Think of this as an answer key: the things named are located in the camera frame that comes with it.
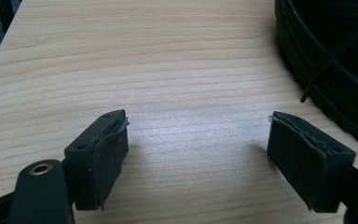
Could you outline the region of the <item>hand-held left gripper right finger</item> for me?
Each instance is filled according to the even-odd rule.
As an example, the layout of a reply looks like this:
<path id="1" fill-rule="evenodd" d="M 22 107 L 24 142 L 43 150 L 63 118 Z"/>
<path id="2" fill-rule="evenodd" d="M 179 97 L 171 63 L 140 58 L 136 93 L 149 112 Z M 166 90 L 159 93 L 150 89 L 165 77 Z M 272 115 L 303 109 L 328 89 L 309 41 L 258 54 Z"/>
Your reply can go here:
<path id="1" fill-rule="evenodd" d="M 355 152 L 305 120 L 275 111 L 267 154 L 308 208 L 335 213 Z"/>

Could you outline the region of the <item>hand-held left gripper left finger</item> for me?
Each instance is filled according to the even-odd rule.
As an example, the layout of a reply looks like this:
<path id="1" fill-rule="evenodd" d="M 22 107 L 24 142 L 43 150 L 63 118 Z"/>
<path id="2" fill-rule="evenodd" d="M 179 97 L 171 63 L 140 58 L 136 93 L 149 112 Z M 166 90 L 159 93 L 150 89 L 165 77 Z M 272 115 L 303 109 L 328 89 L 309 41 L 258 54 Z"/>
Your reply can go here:
<path id="1" fill-rule="evenodd" d="M 124 109 L 98 117 L 65 150 L 63 167 L 77 210 L 104 208 L 129 152 Z"/>

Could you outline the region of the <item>black shoe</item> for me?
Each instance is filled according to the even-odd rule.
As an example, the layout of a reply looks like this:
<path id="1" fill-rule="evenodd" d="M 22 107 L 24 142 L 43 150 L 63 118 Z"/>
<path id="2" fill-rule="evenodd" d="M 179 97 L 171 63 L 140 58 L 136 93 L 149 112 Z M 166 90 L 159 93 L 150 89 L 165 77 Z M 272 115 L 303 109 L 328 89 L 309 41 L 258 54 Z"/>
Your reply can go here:
<path id="1" fill-rule="evenodd" d="M 275 0 L 274 11 L 301 100 L 358 140 L 358 0 Z"/>

